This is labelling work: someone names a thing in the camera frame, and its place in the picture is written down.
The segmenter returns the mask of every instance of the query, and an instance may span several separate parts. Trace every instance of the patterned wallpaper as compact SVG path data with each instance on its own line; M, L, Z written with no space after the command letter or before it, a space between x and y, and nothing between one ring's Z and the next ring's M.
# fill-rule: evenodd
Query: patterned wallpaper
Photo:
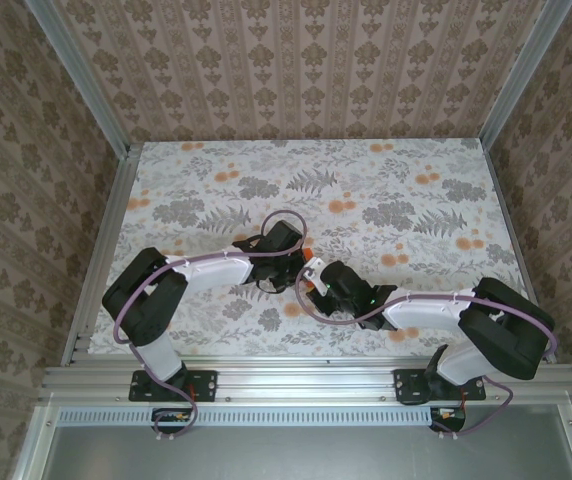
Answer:
M572 9L491 156L538 297L572 362Z
M0 479L59 362L115 166L34 17L0 0Z
M544 0L56 0L131 141L474 137Z

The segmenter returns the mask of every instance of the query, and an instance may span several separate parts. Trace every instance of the gray leaf pattern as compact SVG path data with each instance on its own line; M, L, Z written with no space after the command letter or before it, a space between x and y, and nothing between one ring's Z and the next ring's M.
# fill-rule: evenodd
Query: gray leaf pattern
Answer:
M147 143L108 283L143 248L218 251L290 208L306 218L316 255L342 260L371 284L452 290L493 276L523 289L492 185L477 140ZM92 353L125 351L112 325L102 310ZM321 325L293 289L270 295L254 284L184 297L169 334L182 355L430 355L457 338ZM8 374L23 368L17 355L11 360Z

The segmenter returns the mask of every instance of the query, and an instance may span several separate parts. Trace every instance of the metal grille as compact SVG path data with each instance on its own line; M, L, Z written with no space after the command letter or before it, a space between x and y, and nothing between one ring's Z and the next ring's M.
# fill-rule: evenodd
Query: metal grille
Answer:
M151 407L65 407L59 427L150 426ZM428 407L268 408L202 407L199 426L419 426L430 425ZM160 422L160 425L177 423Z

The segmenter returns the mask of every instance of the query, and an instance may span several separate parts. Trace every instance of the floral tablecloth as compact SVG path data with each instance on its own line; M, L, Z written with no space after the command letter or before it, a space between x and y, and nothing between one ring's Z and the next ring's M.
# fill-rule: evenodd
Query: floral tablecloth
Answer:
M306 244L371 284L450 290L494 276L523 291L477 139L147 143L107 284L143 248L196 255L256 234L277 209L301 213ZM288 219L297 225L297 219ZM113 342L102 309L90 353ZM430 355L445 331L363 331L307 317L292 289L254 285L183 298L170 327L191 355Z

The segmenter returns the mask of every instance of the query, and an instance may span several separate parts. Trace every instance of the gray panel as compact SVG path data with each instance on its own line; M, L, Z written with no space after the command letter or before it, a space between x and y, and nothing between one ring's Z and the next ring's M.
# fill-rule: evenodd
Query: gray panel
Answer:
M572 458L556 407L511 407L458 440L425 427L212 427L174 441L141 427L59 428L46 472L50 480L571 480Z

